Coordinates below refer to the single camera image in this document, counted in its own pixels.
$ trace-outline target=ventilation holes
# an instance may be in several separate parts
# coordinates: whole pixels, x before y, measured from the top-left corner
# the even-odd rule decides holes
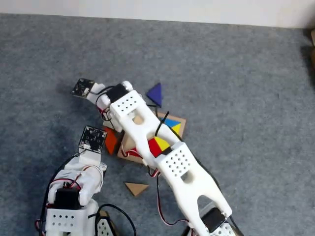
[[[188,166],[190,166],[188,159],[182,159],[182,157],[178,157],[179,152],[173,154],[173,156],[170,156],[169,159],[166,160],[166,163],[168,164],[168,168],[170,168],[170,171],[173,172],[174,176],[176,177],[181,176],[182,174],[185,174],[185,172],[189,169]]]

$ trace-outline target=blue puzzle piece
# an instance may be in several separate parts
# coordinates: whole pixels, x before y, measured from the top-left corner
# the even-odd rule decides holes
[[[162,107],[162,85],[161,83],[156,84],[152,89],[147,92],[147,97],[157,104],[159,107]]]
[[[167,126],[169,126],[169,127],[174,127],[175,125],[180,124],[179,121],[173,120],[173,119],[168,119],[168,118],[166,118],[166,120],[165,120],[164,123],[165,123]]]

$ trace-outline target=red wire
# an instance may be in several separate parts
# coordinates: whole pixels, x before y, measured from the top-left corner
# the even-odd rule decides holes
[[[37,231],[39,231],[39,225],[38,225],[39,221],[40,221],[40,220],[35,220],[35,229],[36,229]]]
[[[150,172],[150,167],[148,166],[148,174],[149,174],[150,177],[154,178],[154,177],[157,176],[158,173],[159,173],[159,171],[158,171],[158,169],[156,168],[156,169],[153,171],[153,173],[151,174],[151,172]]]
[[[77,183],[77,181],[76,181],[76,180],[73,180],[73,179],[70,179],[70,178],[58,178],[58,179],[55,179],[54,181],[52,181],[51,184],[52,184],[53,182],[59,181],[59,180],[72,181],[71,184],[76,183],[77,186],[79,187],[79,189],[81,190],[81,186]]]
[[[160,173],[158,173],[157,175],[157,209],[158,209],[158,213],[162,219],[162,221],[168,225],[168,226],[173,226],[175,224],[177,224],[178,222],[189,222],[187,219],[181,219],[181,220],[177,220],[174,223],[169,223],[165,220],[163,213],[162,213],[162,209],[161,209],[161,202],[160,202],[160,197],[159,197],[159,189],[158,189],[158,177],[160,176]]]

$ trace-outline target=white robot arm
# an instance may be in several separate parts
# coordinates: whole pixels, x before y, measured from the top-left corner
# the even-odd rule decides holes
[[[161,124],[128,81],[106,88],[103,84],[82,79],[78,81],[72,94],[96,104],[101,114],[106,111],[110,121],[106,125],[113,126],[118,132],[123,129],[134,140],[143,163],[152,169],[158,169],[172,188],[177,204],[194,233],[199,236],[214,236],[217,235],[219,226],[228,224],[225,221],[231,216],[232,209],[215,180],[199,164],[188,146],[167,125]],[[141,124],[133,122],[136,115],[142,118]],[[157,136],[166,140],[170,148],[155,158],[150,152],[148,139],[157,130]],[[208,212],[210,224],[205,224],[200,218],[197,200],[202,195],[215,204],[215,208]]]
[[[107,166],[101,150],[106,132],[86,126],[79,143],[79,153],[70,159],[49,184],[47,194],[46,236],[95,236],[98,204],[92,199],[103,185]],[[114,236],[110,221],[101,219],[99,234]],[[42,231],[42,221],[38,226]]]

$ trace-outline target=wire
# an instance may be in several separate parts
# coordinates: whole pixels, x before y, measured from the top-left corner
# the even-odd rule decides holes
[[[157,127],[157,130],[156,130],[156,133],[155,133],[154,136],[157,136],[157,135],[158,135],[158,131],[159,131],[159,129],[161,128],[161,125],[165,122],[165,120],[166,120],[168,114],[169,114],[169,111],[167,111],[167,113],[165,114],[164,118],[163,118],[163,119],[161,120],[161,122],[159,123],[159,125],[158,125],[158,127]]]
[[[132,150],[132,149],[131,149],[131,150],[129,150],[129,151],[125,151],[123,142],[121,142],[121,147],[122,147],[122,148],[121,148],[121,153],[122,153],[123,157],[127,158],[127,157],[129,157],[130,153],[133,152],[133,153],[137,154],[141,159],[143,159],[142,156],[140,155],[140,153],[138,153],[138,152],[135,151],[135,150]]]
[[[160,196],[159,196],[159,188],[158,188],[158,177],[160,176],[160,173],[157,175],[157,209],[158,209],[158,213],[162,219],[162,221],[168,225],[168,226],[173,226],[175,224],[177,224],[178,222],[189,222],[187,219],[181,219],[181,220],[177,220],[174,223],[169,223],[165,220],[163,213],[162,213],[162,209],[161,209],[161,202],[160,202]]]
[[[234,221],[234,219],[233,219],[232,216],[230,216],[230,220],[231,220],[232,224],[234,225],[234,228],[236,229],[237,234],[238,234],[239,236],[244,236],[243,232],[238,228],[238,226],[237,226],[237,224],[235,223],[235,221]]]
[[[177,138],[183,142],[183,139],[172,129],[169,127],[169,129],[177,136]],[[198,164],[213,178],[213,180],[215,181],[216,185],[218,186],[219,190],[221,191],[220,185],[218,180],[214,177],[214,175],[200,162],[200,160],[193,154],[194,158],[196,159],[196,161],[198,162]],[[238,228],[237,224],[235,223],[234,219],[232,216],[230,216],[230,220],[232,222],[232,224],[234,225],[235,229],[238,231],[238,234],[240,236],[244,236],[244,234],[242,233],[242,231]]]
[[[154,111],[156,114],[156,117],[158,118],[158,106],[157,105],[152,105],[152,104],[147,104],[148,107],[154,107]]]
[[[75,183],[79,189],[81,190],[81,186],[78,184],[78,182],[74,179],[70,179],[70,178],[58,178],[58,179],[55,179],[54,181],[52,181],[50,184],[56,182],[56,181],[72,181],[72,183],[70,184],[70,187]]]
[[[98,92],[96,95],[99,95],[95,101],[95,105],[97,106],[97,102],[99,100],[100,97],[102,97],[102,95],[106,94],[106,91],[113,88],[114,86],[107,86],[105,88],[103,88],[100,92]]]
[[[40,232],[40,231],[39,231],[39,224],[38,224],[39,221],[40,221],[40,220],[35,220],[35,229],[36,229],[36,231],[38,231],[38,232]]]
[[[109,118],[109,117],[108,117],[108,113],[109,113],[109,112],[110,112],[109,108],[105,108],[104,110],[100,111],[100,116],[101,116],[101,118],[103,119],[103,121],[109,121],[110,124],[112,125],[113,129],[114,129],[115,131],[117,131],[117,130],[115,129],[115,126],[114,126],[113,122],[112,122],[112,118]]]
[[[103,174],[103,171],[98,167],[98,166],[95,166],[95,165],[88,165],[88,166],[85,166],[83,168],[83,171],[85,171],[86,169],[90,168],[90,167],[93,167],[93,168],[96,168],[97,171],[99,172],[100,176],[101,176],[101,182],[99,183],[99,187],[101,187],[104,183],[104,174]]]
[[[158,171],[158,169],[156,168],[156,169],[153,171],[153,173],[151,174],[150,166],[148,166],[148,174],[149,174],[150,177],[154,178],[154,177],[156,177],[156,176],[159,174],[159,171]]]
[[[128,216],[128,214],[126,213],[126,212],[124,212],[122,209],[120,209],[118,206],[116,206],[116,205],[113,205],[113,204],[103,204],[103,205],[101,205],[99,208],[98,208],[98,210],[97,210],[97,212],[96,212],[96,215],[95,215],[95,223],[94,223],[94,228],[95,228],[95,235],[98,235],[98,231],[97,231],[97,220],[96,220],[96,216],[100,216],[100,211],[102,210],[102,208],[104,208],[104,207],[112,207],[112,208],[114,208],[114,209],[116,209],[116,210],[118,210],[120,213],[122,213],[126,218],[127,218],[127,220],[130,222],[130,225],[132,226],[132,229],[133,229],[133,232],[134,232],[134,236],[137,236],[137,230],[136,230],[136,227],[135,227],[135,225],[134,225],[134,223],[133,223],[133,221],[132,221],[132,219]]]
[[[92,91],[90,91],[90,93],[91,93],[91,94],[94,94],[94,95],[99,95],[99,94],[103,93],[104,91],[106,91],[106,90],[108,90],[108,89],[111,89],[111,88],[113,88],[113,87],[114,87],[114,86],[107,86],[107,87],[101,89],[99,92],[92,92]]]
[[[48,193],[49,193],[49,189],[50,189],[50,184],[52,181],[54,181],[56,175],[58,174],[59,171],[61,171],[66,164],[68,164],[74,157],[84,153],[86,151],[86,149],[84,149],[82,152],[76,153],[73,156],[71,156],[70,158],[68,158],[65,162],[62,163],[61,166],[59,166],[59,168],[55,171],[55,173],[53,174],[53,176],[51,177],[46,191],[45,191],[45,195],[44,195],[44,200],[43,200],[43,205],[41,207],[41,213],[40,213],[40,218],[39,218],[39,236],[42,236],[41,232],[43,231],[43,222],[44,222],[44,216],[45,216],[45,210],[46,210],[46,203],[47,203],[47,198],[48,198]]]

